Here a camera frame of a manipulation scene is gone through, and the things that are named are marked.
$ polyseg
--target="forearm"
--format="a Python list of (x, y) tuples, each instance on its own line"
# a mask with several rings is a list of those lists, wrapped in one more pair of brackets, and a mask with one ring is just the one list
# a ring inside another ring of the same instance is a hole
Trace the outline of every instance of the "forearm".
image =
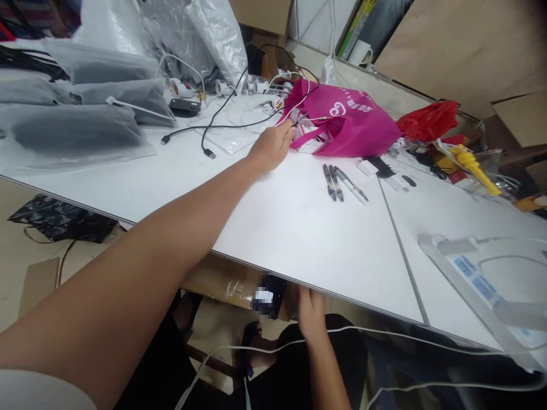
[(57, 376), (111, 408), (186, 272), (259, 175), (243, 159), (148, 216), (0, 335), (0, 368)]
[(328, 334), (308, 342), (315, 410), (351, 410), (344, 380)]

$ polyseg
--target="white pen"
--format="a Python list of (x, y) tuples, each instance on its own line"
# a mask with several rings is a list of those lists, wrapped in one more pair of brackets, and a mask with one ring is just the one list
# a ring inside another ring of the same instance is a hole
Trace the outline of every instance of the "white pen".
[(346, 174), (342, 172), (340, 168), (335, 166), (334, 172), (336, 173), (338, 178), (344, 183), (344, 185), (348, 187), (348, 189), (352, 192), (353, 196), (355, 196), (363, 205), (366, 205), (369, 199), (366, 197), (365, 193), (361, 191), (358, 186), (354, 185), (354, 183), (348, 178)]

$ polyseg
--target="white table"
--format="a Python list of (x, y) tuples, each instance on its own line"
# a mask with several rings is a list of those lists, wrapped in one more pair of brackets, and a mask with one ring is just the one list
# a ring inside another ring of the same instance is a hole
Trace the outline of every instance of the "white table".
[[(66, 173), (0, 174), (101, 214), (137, 223), (249, 150), (228, 155), (208, 145), (217, 154), (213, 160), (203, 155), (197, 133), (173, 137), (163, 146), (160, 139), (166, 132), (160, 128), (145, 131), (157, 150), (152, 157)], [(358, 183), (370, 205), (363, 206), (347, 190), (344, 203), (333, 203), (322, 170), (325, 161)], [(289, 153), (274, 172), (243, 196), (213, 250), (360, 305), (423, 323), (379, 182), (367, 179), (353, 159)]]
[(418, 298), (425, 309), (425, 323), (437, 330), (500, 349), (492, 334), (464, 299), (418, 245), (420, 234), (441, 233), (449, 239), (475, 236), (523, 237), (547, 240), (547, 221), (521, 212), (504, 199), (471, 195), (424, 169), (413, 159), (399, 155), (384, 158), (392, 168), (417, 184), (409, 192), (395, 192), (382, 182)]

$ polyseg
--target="magenta tote bag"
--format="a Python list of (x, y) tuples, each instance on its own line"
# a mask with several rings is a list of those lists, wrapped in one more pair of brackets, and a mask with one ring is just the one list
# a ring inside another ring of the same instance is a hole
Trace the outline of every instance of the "magenta tote bag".
[[(311, 89), (316, 86), (316, 83), (310, 84)], [(285, 102), (283, 117), (304, 98), (307, 92), (307, 80), (300, 80), (295, 84)], [(319, 129), (304, 134), (291, 144), (292, 149), (298, 149), (327, 130), (334, 140), (313, 155), (326, 157), (382, 155), (402, 136), (401, 130), (389, 114), (363, 91), (321, 84), (297, 109), (307, 112), (308, 118), (330, 117), (329, 120), (314, 121)]]

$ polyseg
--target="black pants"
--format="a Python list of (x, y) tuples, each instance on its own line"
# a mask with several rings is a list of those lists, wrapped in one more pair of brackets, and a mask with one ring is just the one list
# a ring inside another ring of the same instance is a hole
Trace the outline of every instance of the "black pants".
[[(164, 318), (146, 353), (137, 366), (116, 410), (172, 410), (195, 377), (195, 370), (184, 348), (171, 312)], [(327, 329), (351, 326), (337, 314), (326, 316)], [(355, 329), (329, 333), (338, 365), (344, 379), (353, 410), (358, 410), (367, 372), (367, 350)], [(277, 345), (301, 340), (298, 325), (289, 325), (280, 335)], [(305, 343), (297, 343), (277, 353), (277, 362), (248, 384), (253, 410), (312, 409), (309, 355)], [(198, 382), (183, 410), (245, 409), (244, 390), (231, 396), (204, 382)]]

